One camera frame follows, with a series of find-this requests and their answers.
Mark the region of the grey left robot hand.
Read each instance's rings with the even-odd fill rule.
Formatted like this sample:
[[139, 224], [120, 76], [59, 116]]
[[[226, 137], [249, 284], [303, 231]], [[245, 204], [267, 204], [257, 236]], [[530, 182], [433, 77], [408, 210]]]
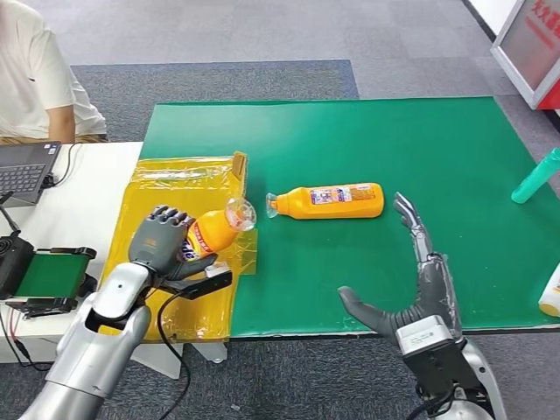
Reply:
[[129, 245], [131, 262], [143, 264], [162, 280], [180, 281], [214, 264], [216, 254], [188, 260], [183, 245], [195, 219], [176, 208], [156, 206], [144, 218]]

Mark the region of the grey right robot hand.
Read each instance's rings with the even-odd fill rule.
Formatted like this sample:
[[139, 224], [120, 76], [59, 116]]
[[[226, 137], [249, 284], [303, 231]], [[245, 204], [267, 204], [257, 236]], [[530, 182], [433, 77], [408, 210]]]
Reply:
[[432, 315], [441, 317], [451, 337], [461, 341], [460, 311], [447, 259], [433, 249], [431, 238], [411, 201], [396, 192], [393, 207], [401, 215], [413, 242], [417, 268], [414, 302], [400, 311], [383, 311], [362, 301], [349, 287], [342, 286], [337, 292], [346, 311], [394, 344], [399, 328]]

